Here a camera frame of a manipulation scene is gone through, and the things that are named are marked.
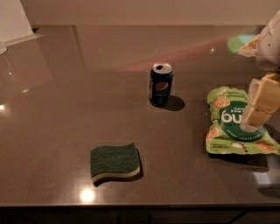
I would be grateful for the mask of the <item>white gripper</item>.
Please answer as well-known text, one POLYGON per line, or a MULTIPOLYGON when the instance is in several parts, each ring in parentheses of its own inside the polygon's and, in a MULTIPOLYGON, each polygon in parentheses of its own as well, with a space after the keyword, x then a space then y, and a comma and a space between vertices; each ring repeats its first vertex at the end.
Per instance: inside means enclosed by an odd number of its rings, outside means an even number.
POLYGON ((259 130, 280 108, 280 10, 262 29, 243 45, 238 53, 255 57, 256 64, 267 72, 260 80, 253 79, 248 89, 248 104, 242 114, 241 129, 259 130))

